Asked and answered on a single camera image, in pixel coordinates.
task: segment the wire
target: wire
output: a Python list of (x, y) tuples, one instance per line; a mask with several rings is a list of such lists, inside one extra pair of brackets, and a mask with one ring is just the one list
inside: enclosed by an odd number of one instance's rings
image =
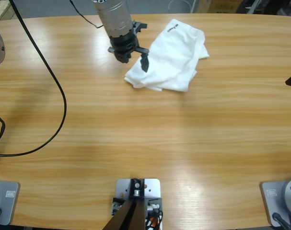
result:
[(74, 7), (74, 9), (76, 10), (76, 12), (84, 19), (84, 20), (86, 20), (88, 23), (90, 23), (90, 24), (92, 24), (92, 25), (94, 25), (97, 29), (99, 29), (99, 28), (101, 28), (101, 27), (103, 27), (104, 25), (101, 25), (101, 26), (97, 26), (97, 25), (95, 25), (95, 24), (93, 24), (92, 22), (90, 22), (88, 19), (86, 19), (79, 11), (78, 11), (78, 9), (76, 8), (76, 6), (75, 6), (75, 4), (73, 3), (73, 1), (72, 0), (70, 0), (70, 3), (72, 4), (72, 6)]
[[(32, 38), (31, 34), (29, 33), (29, 30), (27, 29), (19, 11), (17, 10), (16, 8), (16, 5), (14, 4), (13, 0), (9, 0), (18, 20), (20, 21), (23, 29), (25, 30), (29, 40), (31, 41), (32, 45), (35, 47), (36, 51), (38, 52), (39, 56), (41, 57), (42, 61), (44, 62), (46, 68), (48, 69), (50, 75), (53, 77), (56, 85), (58, 86), (60, 92), (61, 92), (61, 95), (62, 95), (62, 98), (63, 98), (63, 104), (64, 104), (64, 109), (63, 109), (63, 117), (62, 117), (62, 120), (61, 120), (61, 123), (59, 125), (59, 128), (57, 129), (57, 131), (55, 132), (55, 134), (50, 138), (48, 139), (43, 145), (37, 147), (36, 149), (34, 150), (31, 150), (31, 151), (28, 151), (28, 152), (22, 152), (22, 153), (17, 153), (17, 154), (0, 154), (0, 157), (18, 157), (18, 156), (23, 156), (23, 155), (27, 155), (27, 154), (30, 154), (30, 153), (33, 153), (33, 152), (36, 152), (38, 150), (40, 150), (41, 148), (43, 148), (45, 145), (47, 145), (49, 142), (51, 142), (52, 139), (55, 138), (55, 136), (59, 133), (59, 131), (61, 130), (63, 124), (64, 124), (64, 121), (65, 121), (65, 117), (66, 117), (66, 114), (67, 114), (67, 99), (65, 97), (65, 94), (64, 94), (64, 91), (59, 83), (59, 81), (57, 80), (55, 74), (53, 73), (53, 71), (51, 70), (49, 64), (47, 63), (47, 61), (45, 60), (43, 54), (41, 53), (39, 47), (36, 45), (34, 39)], [(5, 123), (4, 121), (0, 118), (0, 122), (2, 123), (2, 127), (1, 127), (1, 130), (0, 130), (0, 138), (5, 130)]]

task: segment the white towel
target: white towel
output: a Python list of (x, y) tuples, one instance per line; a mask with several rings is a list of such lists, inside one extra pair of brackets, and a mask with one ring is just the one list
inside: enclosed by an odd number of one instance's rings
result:
[(139, 58), (124, 79), (134, 88), (187, 92), (198, 60), (209, 57), (204, 43), (203, 31), (173, 19), (150, 46), (147, 73)]

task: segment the wood grain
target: wood grain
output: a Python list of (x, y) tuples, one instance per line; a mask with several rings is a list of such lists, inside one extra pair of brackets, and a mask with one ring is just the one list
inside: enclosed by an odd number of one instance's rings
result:
[[(165, 229), (269, 225), (259, 184), (291, 178), (291, 17), (134, 15), (144, 47), (176, 18), (205, 32), (210, 58), (189, 92), (133, 89), (135, 63), (81, 17), (26, 19), (68, 99), (45, 148), (0, 158), (0, 180), (21, 190), (13, 224), (102, 229), (119, 178), (159, 178)], [(89, 16), (100, 24), (97, 16)], [(0, 153), (32, 150), (57, 129), (61, 95), (17, 20), (0, 22)]]

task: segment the cardboard box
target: cardboard box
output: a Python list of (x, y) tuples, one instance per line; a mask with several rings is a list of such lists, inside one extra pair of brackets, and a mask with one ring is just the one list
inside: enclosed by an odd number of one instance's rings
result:
[(199, 0), (195, 13), (236, 13), (243, 0)]

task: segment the metal mounting plate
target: metal mounting plate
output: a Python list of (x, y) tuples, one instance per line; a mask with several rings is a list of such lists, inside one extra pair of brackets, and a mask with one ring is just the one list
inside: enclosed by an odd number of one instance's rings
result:
[(10, 224), (19, 188), (19, 183), (0, 181), (0, 225)]
[(262, 194), (266, 203), (269, 223), (274, 227), (280, 227), (273, 218), (272, 214), (277, 212), (290, 224), (289, 214), (283, 202), (284, 187), (288, 181), (265, 182), (261, 184)]
[[(160, 181), (158, 179), (144, 179), (146, 188), (145, 198), (161, 198)], [(119, 179), (116, 182), (116, 198), (128, 199), (130, 179)]]

